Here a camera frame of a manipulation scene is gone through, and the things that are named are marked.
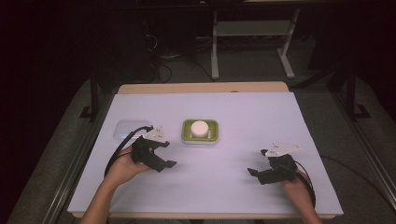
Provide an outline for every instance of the green plate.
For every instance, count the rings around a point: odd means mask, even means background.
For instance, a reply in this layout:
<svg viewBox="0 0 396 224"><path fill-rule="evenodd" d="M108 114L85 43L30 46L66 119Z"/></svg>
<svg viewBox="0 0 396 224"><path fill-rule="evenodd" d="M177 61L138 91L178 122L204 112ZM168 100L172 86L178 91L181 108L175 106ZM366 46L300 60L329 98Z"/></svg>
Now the green plate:
<svg viewBox="0 0 396 224"><path fill-rule="evenodd" d="M197 120L202 120L207 123L207 126L209 126L208 137L192 137L191 125ZM183 142L187 144L213 145L219 138L219 124L213 119L186 119L183 122L181 138L183 139Z"/></svg>

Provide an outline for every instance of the white tabletop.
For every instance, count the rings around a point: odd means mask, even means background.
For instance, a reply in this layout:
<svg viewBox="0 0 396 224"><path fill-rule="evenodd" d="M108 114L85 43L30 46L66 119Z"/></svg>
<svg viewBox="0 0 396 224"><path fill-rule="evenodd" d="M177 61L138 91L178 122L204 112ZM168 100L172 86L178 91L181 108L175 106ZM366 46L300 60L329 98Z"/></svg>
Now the white tabletop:
<svg viewBox="0 0 396 224"><path fill-rule="evenodd" d="M303 147L291 156L311 176L317 212L322 217L343 214L293 93L217 92L116 95L68 208L76 217L85 212L103 180L120 143L113 133L123 119L163 126L170 146L155 153L177 165L160 173L147 171L120 186L111 217L296 217L279 183L261 185L248 172L270 169L260 150L273 142ZM183 143L185 119L216 120L219 141L213 146Z"/></svg>

